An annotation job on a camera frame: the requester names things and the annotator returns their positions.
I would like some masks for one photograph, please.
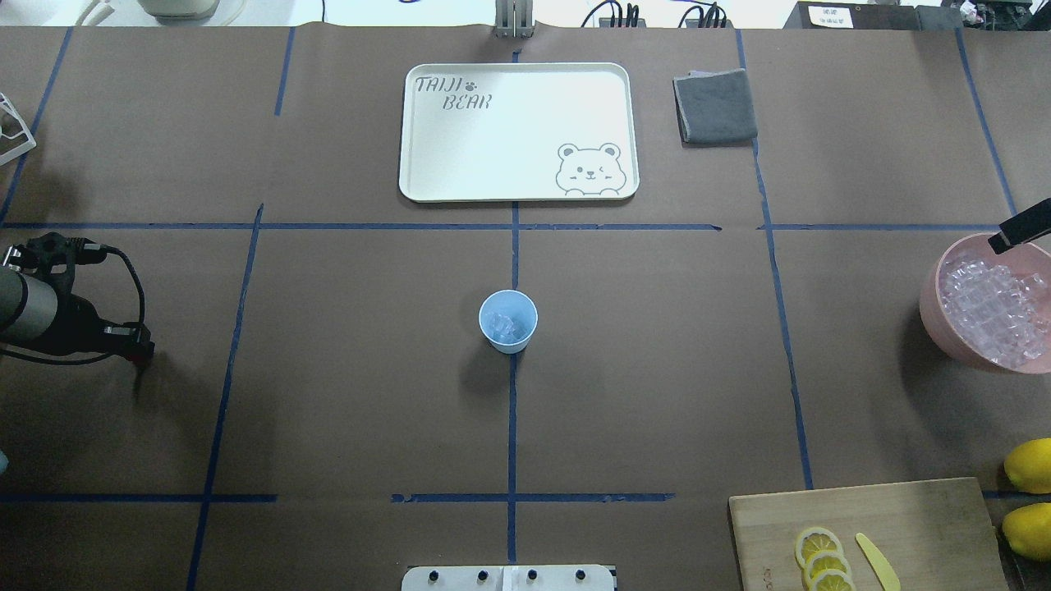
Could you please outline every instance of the gray cloth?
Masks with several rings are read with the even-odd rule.
[[[704,73],[672,80],[679,135],[688,144],[726,144],[755,138],[756,113],[744,69]]]

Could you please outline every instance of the plastic cup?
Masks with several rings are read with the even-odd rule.
[[[478,326],[501,353],[517,353],[529,345],[536,330],[536,305],[521,291],[503,289],[481,303]]]
[[[927,281],[924,283],[923,291],[920,294],[920,317],[923,320],[924,328],[930,334],[931,340],[950,358],[961,361],[971,367],[991,371],[994,373],[1048,373],[1051,372],[1051,351],[1044,353],[1035,360],[1023,364],[1021,367],[1010,369],[993,363],[986,359],[974,347],[972,347],[960,334],[956,328],[949,321],[949,317],[942,308],[942,277],[941,269],[945,261],[961,251],[974,252],[987,261],[996,265],[1004,265],[1011,269],[1011,274],[1025,277],[1032,273],[1039,273],[1043,277],[1051,277],[1051,254],[1035,244],[1019,244],[1003,254],[995,254],[989,246],[991,233],[977,233],[956,241],[937,260]],[[1037,304],[1036,312],[1048,318],[1051,315],[1051,302]],[[1048,345],[1051,345],[1051,334],[1046,337]]]

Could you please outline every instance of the gray cylinder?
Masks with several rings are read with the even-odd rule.
[[[0,342],[33,341],[58,312],[58,297],[46,283],[0,267]]]

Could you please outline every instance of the wooden cutting board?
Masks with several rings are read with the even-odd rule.
[[[883,551],[904,591],[1007,591],[989,512],[975,478],[731,496],[730,519],[744,591],[804,589],[796,537],[830,529],[858,591],[881,591],[854,541]]]

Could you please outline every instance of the white bracket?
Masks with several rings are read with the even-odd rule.
[[[614,572],[599,565],[414,567],[401,591],[616,591]]]
[[[533,0],[496,0],[497,37],[533,37]]]
[[[37,147],[37,140],[15,110],[7,97],[0,93],[0,164],[6,164]]]

